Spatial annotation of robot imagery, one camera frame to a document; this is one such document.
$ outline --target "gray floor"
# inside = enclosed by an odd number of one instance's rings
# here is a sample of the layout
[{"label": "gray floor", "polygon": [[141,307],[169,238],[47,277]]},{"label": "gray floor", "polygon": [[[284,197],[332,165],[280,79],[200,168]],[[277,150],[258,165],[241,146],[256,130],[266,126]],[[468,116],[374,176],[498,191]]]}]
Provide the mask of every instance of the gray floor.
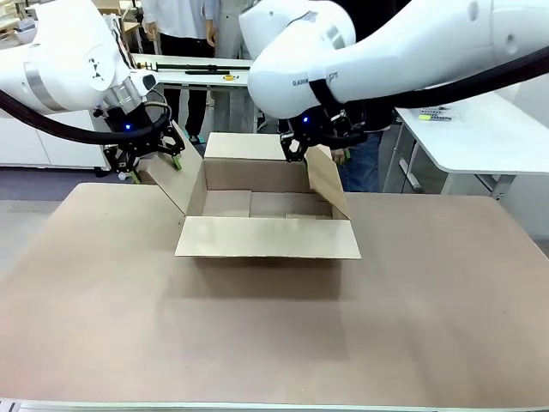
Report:
[{"label": "gray floor", "polygon": [[[182,104],[180,118],[186,118],[186,104]],[[208,136],[213,129],[213,108],[207,110],[202,134]],[[380,148],[379,172],[384,182],[393,153],[398,126],[385,133]],[[269,122],[264,132],[276,132],[275,122]],[[411,154],[411,144],[404,157]],[[425,193],[440,193],[446,174],[439,171],[426,154],[419,153],[414,173],[424,186]],[[40,230],[48,216],[67,195],[83,182],[119,183],[118,176],[96,178],[91,171],[63,171],[39,169],[0,168],[0,278],[13,267],[24,245]],[[403,173],[389,182],[389,191],[411,193],[412,188]],[[549,256],[549,241],[539,242],[541,250]]]}]

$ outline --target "black pants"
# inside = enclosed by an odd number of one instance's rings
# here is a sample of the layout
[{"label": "black pants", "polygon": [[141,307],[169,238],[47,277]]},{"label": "black pants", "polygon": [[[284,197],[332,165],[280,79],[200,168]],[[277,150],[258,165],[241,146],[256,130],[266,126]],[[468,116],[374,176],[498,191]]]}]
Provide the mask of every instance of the black pants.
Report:
[{"label": "black pants", "polygon": [[[214,48],[204,39],[191,39],[172,37],[160,34],[162,54],[165,56],[181,56],[187,58],[212,58]],[[202,90],[189,91],[189,117],[185,129],[190,136],[198,136],[204,115],[206,114],[206,99],[208,92]],[[167,88],[164,96],[168,105],[172,108],[173,119],[179,123],[179,98],[181,90]]]}]

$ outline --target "blue jeans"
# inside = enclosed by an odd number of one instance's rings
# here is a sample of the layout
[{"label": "blue jeans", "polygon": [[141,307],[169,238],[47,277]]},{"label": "blue jeans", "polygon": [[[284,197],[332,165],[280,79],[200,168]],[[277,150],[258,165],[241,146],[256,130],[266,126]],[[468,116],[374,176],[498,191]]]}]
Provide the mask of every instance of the blue jeans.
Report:
[{"label": "blue jeans", "polygon": [[368,140],[349,149],[351,159],[337,168],[344,191],[379,192],[379,145],[383,132],[371,133]]}]

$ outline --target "cabinet door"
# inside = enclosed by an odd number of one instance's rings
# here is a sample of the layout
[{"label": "cabinet door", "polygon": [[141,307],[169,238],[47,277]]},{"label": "cabinet door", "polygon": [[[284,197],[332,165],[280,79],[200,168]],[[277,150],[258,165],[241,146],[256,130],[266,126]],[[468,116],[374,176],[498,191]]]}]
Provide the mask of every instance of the cabinet door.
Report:
[{"label": "cabinet door", "polygon": [[[87,111],[52,114],[48,117],[81,129],[94,129]],[[71,142],[43,131],[39,131],[39,136],[53,166],[104,167],[106,165],[101,146]]]},{"label": "cabinet door", "polygon": [[35,129],[0,117],[0,164],[46,166],[50,161]]}]

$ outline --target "open cardboard box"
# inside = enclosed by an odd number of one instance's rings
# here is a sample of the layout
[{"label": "open cardboard box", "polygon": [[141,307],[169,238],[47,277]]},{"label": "open cardboard box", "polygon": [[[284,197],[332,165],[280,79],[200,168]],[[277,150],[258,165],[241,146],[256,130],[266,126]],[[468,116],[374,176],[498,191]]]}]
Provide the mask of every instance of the open cardboard box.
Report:
[{"label": "open cardboard box", "polygon": [[213,133],[204,159],[185,141],[183,170],[142,161],[185,214],[176,256],[360,259],[337,167],[326,148],[287,163],[277,135]]}]

